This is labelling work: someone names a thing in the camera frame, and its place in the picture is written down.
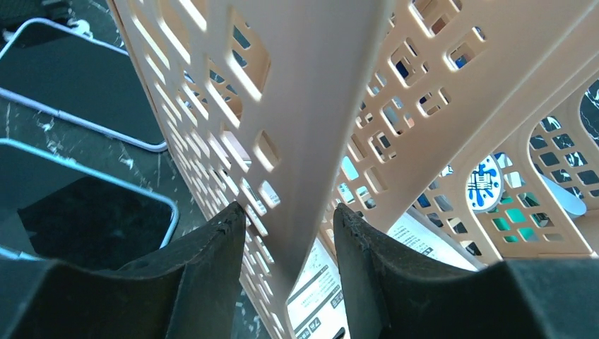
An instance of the beige plastic basket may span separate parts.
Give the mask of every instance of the beige plastic basket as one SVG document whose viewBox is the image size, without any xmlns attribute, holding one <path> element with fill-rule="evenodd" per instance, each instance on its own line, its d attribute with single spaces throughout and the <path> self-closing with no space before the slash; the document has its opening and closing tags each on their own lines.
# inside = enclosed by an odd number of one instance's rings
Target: beige plastic basket
<svg viewBox="0 0 599 339">
<path fill-rule="evenodd" d="M 581 97 L 599 69 L 599 44 L 588 36 L 599 28 L 596 4 L 417 0 L 406 10 L 405 1 L 399 1 L 348 143 L 349 165 L 337 178 L 325 232 L 332 237 L 332 210 L 339 201 L 361 210 L 383 231 L 414 204 L 464 247 L 474 243 L 484 263 L 503 256 L 593 255 L 533 163 L 547 175 L 560 169 L 571 174 L 572 181 L 560 185 L 582 189 L 588 213 L 576 222 L 591 232 L 597 202 L 589 191 L 597 185 L 583 185 L 576 173 L 599 166 L 597 146 L 579 114 Z M 460 68 L 458 62 L 465 65 Z M 546 116 L 555 116 L 562 129 L 541 131 L 538 124 Z M 548 147 L 529 155 L 533 129 Z M 551 141 L 563 133 L 574 141 L 573 148 L 559 150 Z M 549 151 L 562 159 L 551 168 L 538 157 Z M 576 151 L 587 165 L 568 165 L 564 156 Z M 502 172 L 519 173 L 526 185 L 512 188 L 506 175 L 503 203 L 475 215 L 467 202 L 467 181 L 481 161 L 500 152 L 513 163 Z M 447 165 L 452 175 L 441 174 Z M 349 174 L 354 170 L 358 177 Z M 415 202 L 421 193 L 430 206 Z M 539 206 L 518 198 L 526 193 Z M 535 223 L 541 213 L 550 220 L 546 227 Z"/>
<path fill-rule="evenodd" d="M 599 165 L 599 153 L 577 105 L 599 71 L 598 1 L 397 0 L 394 9 L 384 1 L 108 2 L 203 213 L 211 218 L 233 200 L 248 212 L 240 280 L 273 338 L 301 328 L 287 298 L 308 252 L 307 266 L 334 268 L 331 213 L 339 201 L 383 231 L 414 204 L 464 246 L 475 243 L 485 263 L 593 253 L 580 231 L 597 237 L 596 188 L 576 173 Z M 560 121 L 559 131 L 538 127 L 546 116 Z M 530 150 L 533 129 L 550 145 Z M 556 149 L 550 140 L 560 133 L 575 146 Z M 580 152 L 588 163 L 543 167 L 545 149 Z M 467 180 L 497 152 L 512 164 L 505 174 L 518 172 L 504 185 L 513 202 L 475 215 Z M 342 159 L 357 176 L 338 172 Z M 560 184 L 583 191 L 588 212 L 576 225 L 533 163 L 545 173 L 568 171 L 572 181 Z M 448 164 L 453 174 L 439 176 Z M 422 192 L 430 207 L 416 203 Z M 524 207 L 517 197 L 528 193 L 539 206 Z M 514 208 L 544 213 L 551 224 L 512 222 Z M 495 227 L 498 218 L 508 230 Z M 538 241 L 524 241 L 522 228 Z M 336 268 L 327 272 L 338 283 Z"/>
</svg>

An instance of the black screen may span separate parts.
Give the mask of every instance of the black screen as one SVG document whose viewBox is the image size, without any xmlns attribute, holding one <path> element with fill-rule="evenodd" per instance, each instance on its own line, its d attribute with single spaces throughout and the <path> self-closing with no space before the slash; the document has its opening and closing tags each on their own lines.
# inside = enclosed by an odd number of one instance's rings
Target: black screen
<svg viewBox="0 0 599 339">
<path fill-rule="evenodd" d="M 91 270 L 160 248 L 166 203 L 11 146 L 0 159 L 0 244 Z"/>
<path fill-rule="evenodd" d="M 0 87 L 140 141 L 164 141 L 129 57 L 31 23 L 0 59 Z"/>
</svg>

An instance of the blue and white sticker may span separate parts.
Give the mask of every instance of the blue and white sticker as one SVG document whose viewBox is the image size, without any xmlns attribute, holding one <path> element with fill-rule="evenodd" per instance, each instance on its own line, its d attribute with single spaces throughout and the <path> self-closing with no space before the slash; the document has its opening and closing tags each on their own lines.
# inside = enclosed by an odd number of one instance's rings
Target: blue and white sticker
<svg viewBox="0 0 599 339">
<path fill-rule="evenodd" d="M 504 184 L 502 170 L 494 156 L 486 157 L 470 174 L 466 200 L 474 213 L 487 212 L 499 203 Z"/>
</svg>

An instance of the marble countertop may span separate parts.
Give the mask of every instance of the marble countertop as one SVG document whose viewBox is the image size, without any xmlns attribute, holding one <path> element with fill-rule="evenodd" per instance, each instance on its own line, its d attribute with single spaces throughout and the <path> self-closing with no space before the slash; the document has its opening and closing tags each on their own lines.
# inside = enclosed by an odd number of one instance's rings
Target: marble countertop
<svg viewBox="0 0 599 339">
<path fill-rule="evenodd" d="M 105 0 L 72 2 L 73 15 L 89 23 L 95 39 L 124 48 Z M 0 97 L 0 138 L 4 137 L 171 198 L 181 214 L 173 239 L 206 221 L 168 152 L 150 153 Z M 236 303 L 231 338 L 269 338 L 245 292 Z"/>
</svg>

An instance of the smartphone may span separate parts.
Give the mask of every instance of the smartphone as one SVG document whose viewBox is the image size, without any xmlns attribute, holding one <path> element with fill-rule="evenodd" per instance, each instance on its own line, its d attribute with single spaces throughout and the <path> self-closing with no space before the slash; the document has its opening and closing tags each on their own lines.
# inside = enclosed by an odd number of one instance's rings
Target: smartphone
<svg viewBox="0 0 599 339">
<path fill-rule="evenodd" d="M 168 244 L 170 199 L 15 140 L 0 139 L 0 246 L 117 270 Z"/>
<path fill-rule="evenodd" d="M 0 95 L 147 150 L 164 136 L 129 55 L 46 19 L 0 52 Z"/>
</svg>

